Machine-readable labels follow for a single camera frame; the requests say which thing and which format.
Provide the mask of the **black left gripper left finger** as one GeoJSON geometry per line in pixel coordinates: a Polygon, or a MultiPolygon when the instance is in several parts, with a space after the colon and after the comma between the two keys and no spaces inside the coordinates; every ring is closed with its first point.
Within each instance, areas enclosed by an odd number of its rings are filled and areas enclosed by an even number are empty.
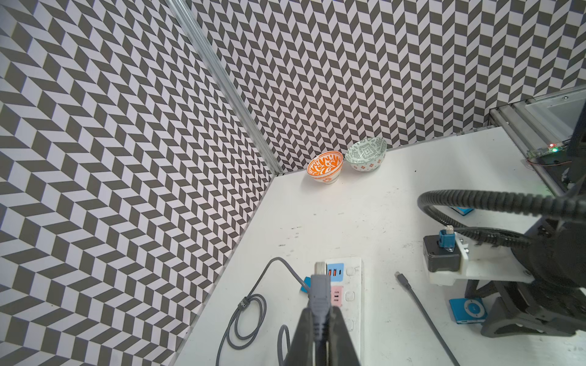
{"type": "Polygon", "coordinates": [[[285,356],[285,366],[312,366],[314,364],[314,324],[311,310],[303,309],[295,334],[285,356]]]}

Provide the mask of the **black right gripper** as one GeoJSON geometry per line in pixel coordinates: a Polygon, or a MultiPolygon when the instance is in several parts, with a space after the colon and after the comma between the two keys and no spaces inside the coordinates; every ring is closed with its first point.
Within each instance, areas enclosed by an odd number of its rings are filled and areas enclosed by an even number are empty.
{"type": "Polygon", "coordinates": [[[484,337],[572,337],[585,331],[585,295],[578,289],[558,291],[540,282],[491,281],[480,288],[478,284],[467,282],[465,298],[499,295],[482,324],[484,337]]]}

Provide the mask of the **green patterned bowl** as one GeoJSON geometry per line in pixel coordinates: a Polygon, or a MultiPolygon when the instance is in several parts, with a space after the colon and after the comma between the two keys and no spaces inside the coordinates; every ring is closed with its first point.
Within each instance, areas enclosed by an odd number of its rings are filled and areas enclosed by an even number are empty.
{"type": "Polygon", "coordinates": [[[345,161],[357,172],[371,172],[381,166],[387,152],[387,142],[381,137],[369,137],[352,145],[345,161]]]}

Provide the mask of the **orange patterned bowl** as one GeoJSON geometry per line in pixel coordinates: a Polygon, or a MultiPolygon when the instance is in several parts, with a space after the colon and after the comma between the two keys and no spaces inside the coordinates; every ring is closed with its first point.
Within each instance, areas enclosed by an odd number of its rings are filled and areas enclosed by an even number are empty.
{"type": "Polygon", "coordinates": [[[328,151],[313,158],[306,172],[314,179],[327,185],[335,183],[342,172],[344,156],[337,151],[328,151]]]}

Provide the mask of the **white multicolour power strip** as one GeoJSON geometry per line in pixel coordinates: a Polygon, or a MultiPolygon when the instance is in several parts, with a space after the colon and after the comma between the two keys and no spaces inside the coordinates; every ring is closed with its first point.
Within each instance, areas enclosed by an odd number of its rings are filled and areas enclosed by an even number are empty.
{"type": "Polygon", "coordinates": [[[331,303],[339,307],[360,363],[364,362],[363,260],[360,257],[329,259],[331,303]]]}

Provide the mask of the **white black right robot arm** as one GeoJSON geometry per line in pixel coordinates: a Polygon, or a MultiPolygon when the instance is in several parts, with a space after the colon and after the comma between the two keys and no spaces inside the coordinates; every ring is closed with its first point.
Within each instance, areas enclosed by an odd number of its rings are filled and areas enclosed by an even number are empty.
{"type": "Polygon", "coordinates": [[[440,225],[423,239],[430,282],[466,283],[455,321],[483,336],[571,337],[585,328],[585,99],[531,98],[490,111],[546,195],[439,190],[418,207],[440,225]]]}

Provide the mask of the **blue square mp3 player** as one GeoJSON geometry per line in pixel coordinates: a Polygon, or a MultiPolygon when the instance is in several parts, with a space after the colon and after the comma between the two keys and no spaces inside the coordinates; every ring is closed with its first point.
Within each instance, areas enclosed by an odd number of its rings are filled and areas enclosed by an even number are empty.
{"type": "Polygon", "coordinates": [[[303,280],[303,285],[301,287],[301,291],[304,292],[305,294],[308,294],[310,288],[311,288],[311,278],[305,277],[303,280]]]}
{"type": "Polygon", "coordinates": [[[463,217],[474,211],[473,208],[468,207],[451,207],[451,209],[463,217]]]}
{"type": "Polygon", "coordinates": [[[488,312],[481,298],[459,298],[449,300],[454,319],[457,324],[483,323],[488,312]]]}

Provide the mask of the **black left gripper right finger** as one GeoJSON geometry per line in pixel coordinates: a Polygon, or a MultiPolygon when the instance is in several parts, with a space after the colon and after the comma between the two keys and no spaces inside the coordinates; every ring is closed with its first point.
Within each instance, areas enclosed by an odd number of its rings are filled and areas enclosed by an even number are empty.
{"type": "Polygon", "coordinates": [[[332,307],[328,323],[327,364],[329,366],[360,366],[341,309],[332,307]]]}

